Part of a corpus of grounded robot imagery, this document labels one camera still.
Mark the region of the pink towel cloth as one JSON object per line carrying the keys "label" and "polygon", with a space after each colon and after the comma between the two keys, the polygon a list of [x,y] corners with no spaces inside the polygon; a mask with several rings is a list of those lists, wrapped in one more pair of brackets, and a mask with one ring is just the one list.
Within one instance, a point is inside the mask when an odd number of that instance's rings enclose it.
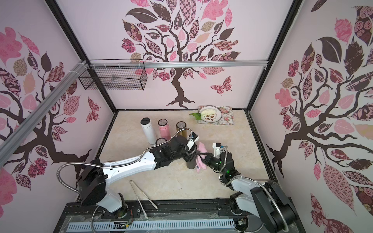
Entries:
{"label": "pink towel cloth", "polygon": [[207,169],[206,164],[203,162],[206,157],[207,149],[202,142],[199,142],[197,150],[200,152],[196,157],[196,169],[199,173],[200,171]]}

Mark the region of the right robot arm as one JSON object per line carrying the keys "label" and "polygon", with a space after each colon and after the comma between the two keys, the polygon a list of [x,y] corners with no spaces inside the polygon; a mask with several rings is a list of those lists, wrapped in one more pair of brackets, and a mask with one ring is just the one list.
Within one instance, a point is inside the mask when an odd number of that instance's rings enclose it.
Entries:
{"label": "right robot arm", "polygon": [[239,193],[233,200],[242,212],[259,217],[270,233],[288,232],[298,219],[295,208],[280,187],[271,181],[264,184],[243,176],[235,168],[232,153],[222,151],[219,156],[204,152],[201,162],[218,174],[220,183]]}

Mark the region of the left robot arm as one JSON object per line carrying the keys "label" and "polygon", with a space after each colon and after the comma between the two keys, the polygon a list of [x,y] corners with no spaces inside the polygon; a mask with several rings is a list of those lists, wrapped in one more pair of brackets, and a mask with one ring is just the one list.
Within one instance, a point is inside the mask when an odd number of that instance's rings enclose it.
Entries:
{"label": "left robot arm", "polygon": [[138,157],[107,163],[99,159],[91,161],[78,178],[81,205],[97,205],[110,213],[126,209],[123,196],[109,190],[112,183],[140,172],[167,167],[182,158],[189,162],[197,153],[198,140],[195,133],[188,138],[176,136]]}

